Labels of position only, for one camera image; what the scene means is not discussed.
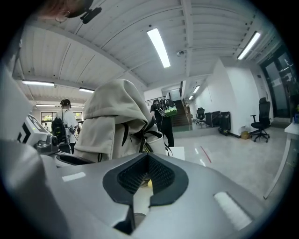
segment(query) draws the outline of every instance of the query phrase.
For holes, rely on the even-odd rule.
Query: white t-shirt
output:
[[[63,115],[64,115],[64,118],[63,118],[63,122],[64,122],[64,125],[67,126],[67,128],[74,128],[75,126],[78,125],[78,122],[76,121],[76,118],[75,118],[75,115],[72,111],[70,110],[62,110],[63,111]],[[55,115],[55,118],[58,117],[58,118],[62,118],[62,112],[61,110],[58,111]],[[77,142],[77,139],[76,137],[70,133],[70,131],[68,129],[66,129],[66,133],[69,134],[69,138],[70,138],[70,142],[69,143],[76,143]]]

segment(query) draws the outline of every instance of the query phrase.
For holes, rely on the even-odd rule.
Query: staircase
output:
[[[171,117],[172,120],[172,126],[185,126],[189,125],[188,118],[186,116],[186,112],[184,110],[184,106],[181,100],[174,101],[176,104],[178,113]]]

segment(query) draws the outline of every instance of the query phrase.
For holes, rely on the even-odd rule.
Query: white ceiling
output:
[[[260,62],[280,42],[273,26],[241,0],[94,0],[93,6],[103,11],[88,24],[79,18],[27,22],[14,77],[57,85],[19,81],[30,100],[83,104],[90,94],[79,87],[95,89],[115,78],[127,78],[140,91],[187,80],[187,92],[212,73],[219,56],[236,59],[254,31],[262,35],[247,60]],[[169,68],[163,68],[146,33],[156,27]],[[177,57],[180,50],[185,54]]]

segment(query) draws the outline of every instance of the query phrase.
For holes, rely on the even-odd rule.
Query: office chair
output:
[[[197,115],[196,115],[196,118],[197,118],[197,122],[196,124],[200,124],[201,123],[205,123],[205,120],[203,120],[205,118],[205,110],[201,107],[201,108],[198,108],[197,109]]]
[[[266,143],[268,143],[270,135],[267,134],[265,129],[269,128],[271,124],[269,119],[270,105],[270,102],[268,102],[266,98],[260,98],[260,103],[258,105],[260,109],[260,115],[258,118],[259,122],[256,122],[256,114],[251,115],[254,120],[254,123],[252,123],[251,126],[259,130],[259,132],[250,135],[251,138],[252,136],[256,135],[256,138],[253,140],[254,142],[256,142],[257,138],[263,137],[266,139]]]

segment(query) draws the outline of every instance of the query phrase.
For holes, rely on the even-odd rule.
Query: doorway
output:
[[[274,117],[290,118],[298,103],[299,86],[295,66],[285,46],[261,64],[270,90]]]

